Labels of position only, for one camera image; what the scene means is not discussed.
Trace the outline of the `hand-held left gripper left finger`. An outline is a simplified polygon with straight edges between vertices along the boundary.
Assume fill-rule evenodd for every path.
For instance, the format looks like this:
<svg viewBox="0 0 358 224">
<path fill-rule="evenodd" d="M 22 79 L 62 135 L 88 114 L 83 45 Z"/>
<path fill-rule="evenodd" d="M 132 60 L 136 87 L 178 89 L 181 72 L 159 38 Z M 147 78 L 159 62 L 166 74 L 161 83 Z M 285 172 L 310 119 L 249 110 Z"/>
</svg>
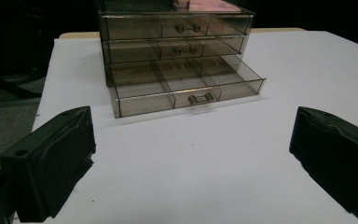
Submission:
<svg viewBox="0 0 358 224">
<path fill-rule="evenodd" d="M 56 217 L 92 166 L 95 152 L 91 110 L 81 106 L 57 115 L 1 154 L 20 221 Z"/>
</svg>

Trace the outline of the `large smoky clear acrylic drawer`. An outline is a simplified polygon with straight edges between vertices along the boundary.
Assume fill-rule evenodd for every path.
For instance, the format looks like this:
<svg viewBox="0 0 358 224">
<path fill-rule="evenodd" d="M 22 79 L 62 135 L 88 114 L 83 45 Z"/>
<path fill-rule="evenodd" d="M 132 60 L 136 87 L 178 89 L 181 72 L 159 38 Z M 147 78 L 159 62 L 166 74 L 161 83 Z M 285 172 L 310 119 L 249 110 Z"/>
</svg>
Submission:
<svg viewBox="0 0 358 224">
<path fill-rule="evenodd" d="M 113 63 L 106 77 L 117 118 L 257 95 L 265 79 L 235 55 Z"/>
</svg>

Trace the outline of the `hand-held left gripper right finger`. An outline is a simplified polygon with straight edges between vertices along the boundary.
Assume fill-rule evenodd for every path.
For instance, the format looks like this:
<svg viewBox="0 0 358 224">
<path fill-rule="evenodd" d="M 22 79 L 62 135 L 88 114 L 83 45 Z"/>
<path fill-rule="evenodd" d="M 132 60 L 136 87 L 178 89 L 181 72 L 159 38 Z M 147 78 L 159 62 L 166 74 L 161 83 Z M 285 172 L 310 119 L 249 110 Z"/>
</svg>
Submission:
<svg viewBox="0 0 358 224">
<path fill-rule="evenodd" d="M 297 109 L 289 151 L 310 177 L 358 218 L 358 127 L 333 114 Z"/>
</svg>

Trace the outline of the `dark metal stand leg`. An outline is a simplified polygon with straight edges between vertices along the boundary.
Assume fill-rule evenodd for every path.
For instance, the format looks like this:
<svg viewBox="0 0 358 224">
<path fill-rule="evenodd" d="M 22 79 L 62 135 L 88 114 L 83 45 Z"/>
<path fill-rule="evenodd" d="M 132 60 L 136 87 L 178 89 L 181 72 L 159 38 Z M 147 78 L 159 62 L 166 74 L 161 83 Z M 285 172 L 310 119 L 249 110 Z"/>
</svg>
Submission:
<svg viewBox="0 0 358 224">
<path fill-rule="evenodd" d="M 23 89 L 15 84 L 7 82 L 1 78 L 0 78 L 0 90 L 9 92 L 21 99 L 33 99 L 33 98 L 39 98 L 42 96 L 41 93 L 28 91 L 28 90 Z"/>
</svg>

